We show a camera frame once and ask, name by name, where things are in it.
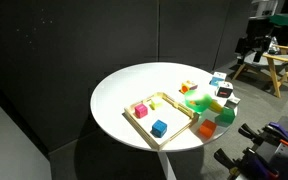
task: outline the black backdrop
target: black backdrop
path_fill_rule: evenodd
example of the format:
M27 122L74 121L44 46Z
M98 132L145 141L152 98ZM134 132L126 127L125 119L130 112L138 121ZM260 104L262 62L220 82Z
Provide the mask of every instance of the black backdrop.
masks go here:
M92 131L89 98L112 72L157 61L211 71L234 60L249 4L0 1L0 89L53 151Z

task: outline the blue cube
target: blue cube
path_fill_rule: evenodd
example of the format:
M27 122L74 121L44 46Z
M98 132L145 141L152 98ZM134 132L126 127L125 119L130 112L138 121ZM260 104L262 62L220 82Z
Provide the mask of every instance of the blue cube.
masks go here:
M157 120L152 126L152 134L161 138L166 133L167 124L162 122L161 120Z

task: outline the pink cube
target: pink cube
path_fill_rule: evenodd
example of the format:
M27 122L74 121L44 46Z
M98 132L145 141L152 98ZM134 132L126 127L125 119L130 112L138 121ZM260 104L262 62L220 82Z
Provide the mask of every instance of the pink cube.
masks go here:
M147 107L144 104L135 106L135 114L138 118L142 118L147 115Z

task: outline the table leg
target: table leg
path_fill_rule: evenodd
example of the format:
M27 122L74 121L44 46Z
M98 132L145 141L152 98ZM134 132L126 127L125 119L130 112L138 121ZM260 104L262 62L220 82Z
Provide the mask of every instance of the table leg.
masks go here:
M157 152L158 157L160 158L164 174L167 180L176 180L174 171L172 169L171 163L167 157L166 152Z

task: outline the round white table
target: round white table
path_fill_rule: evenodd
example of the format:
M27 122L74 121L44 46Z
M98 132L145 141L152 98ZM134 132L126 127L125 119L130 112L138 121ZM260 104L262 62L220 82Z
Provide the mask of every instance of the round white table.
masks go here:
M130 66L109 75L98 84L91 97L91 111L101 129L112 138L134 148L156 151L123 116L124 108L156 92L164 92L175 101L183 102L184 95L179 90L182 82L187 80L195 82L199 92L208 93L224 106L227 99L215 95L216 87L209 85L211 79L212 74L204 70L177 63L154 62ZM228 130L229 126L217 126L213 136L209 139L204 139L198 133L194 133L205 119L214 122L216 116L218 116L217 113L206 110L200 115L197 123L158 151L168 179L176 178L166 152L184 151L203 146L219 138Z

